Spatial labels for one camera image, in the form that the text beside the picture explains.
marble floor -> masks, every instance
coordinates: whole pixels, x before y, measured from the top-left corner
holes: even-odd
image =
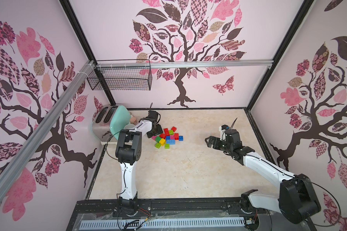
[[[139,120],[146,110],[133,110]],[[263,156],[261,147],[243,109],[157,110],[163,128],[175,126],[184,141],[170,149],[157,149],[145,135],[142,154],[136,166],[136,188],[139,198],[240,197],[243,192],[258,189],[278,193],[277,188],[255,171],[242,166],[222,151],[208,148],[204,139],[219,137],[218,127],[231,126],[240,133],[243,145]],[[116,145],[108,145],[114,157]],[[104,155],[90,199],[115,199],[121,192],[120,164]]]

pink leaf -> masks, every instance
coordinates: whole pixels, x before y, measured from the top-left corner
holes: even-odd
[[[175,38],[173,41],[173,44],[175,47],[180,47],[181,46],[181,41],[178,38]]]
[[[197,43],[194,45],[194,50],[196,52],[200,52],[202,50],[203,46],[204,46],[204,43]]]
[[[18,129],[25,129],[28,123],[27,118],[23,116],[11,118],[10,122],[13,124],[14,127]]]
[[[335,173],[336,173],[334,162],[331,162],[330,164],[328,164],[326,169],[328,171],[330,178],[333,179],[335,177]]]
[[[339,104],[343,104],[347,99],[347,91],[346,89],[341,90],[340,92],[338,92],[336,95],[334,95],[334,102],[339,103]]]
[[[322,117],[328,117],[328,116],[331,116],[332,114],[334,114],[335,112],[336,112],[335,109],[329,108],[329,109],[321,110],[320,112],[318,112],[318,114]]]
[[[30,97],[28,97],[25,94],[21,94],[21,93],[16,93],[18,102],[20,105],[22,105],[23,107],[29,107],[32,104],[32,100]]]
[[[44,95],[41,99],[40,104],[41,104],[41,107],[43,107],[44,109],[50,110],[51,107],[53,106],[50,95],[49,94]]]

black wire basket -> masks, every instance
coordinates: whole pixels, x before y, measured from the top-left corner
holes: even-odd
[[[125,59],[125,60],[101,60],[101,61],[131,61],[144,63],[144,66],[129,66],[125,63],[111,65],[97,65],[96,72],[99,72],[105,79],[109,90],[150,90],[152,86],[152,70],[150,62],[145,59]],[[87,81],[92,90],[103,90],[102,84],[96,72],[92,72]]]

